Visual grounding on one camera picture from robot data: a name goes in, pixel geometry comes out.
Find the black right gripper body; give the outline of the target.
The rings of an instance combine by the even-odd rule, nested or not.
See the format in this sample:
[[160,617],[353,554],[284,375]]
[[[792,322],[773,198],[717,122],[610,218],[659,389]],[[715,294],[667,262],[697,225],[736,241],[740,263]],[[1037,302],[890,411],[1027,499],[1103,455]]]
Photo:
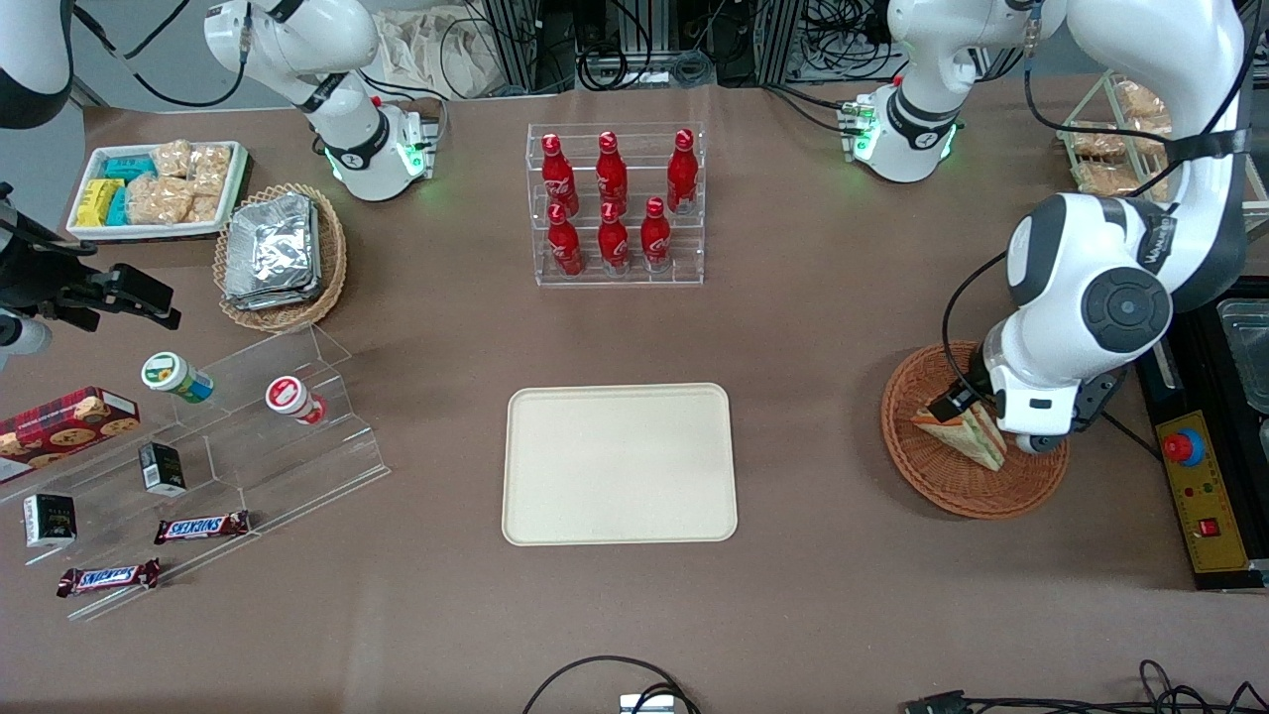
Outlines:
[[81,241],[62,241],[41,222],[18,211],[13,186],[1,185],[1,302],[27,317],[69,322],[76,328],[98,328],[107,311],[102,271],[88,268],[82,257],[98,249]]

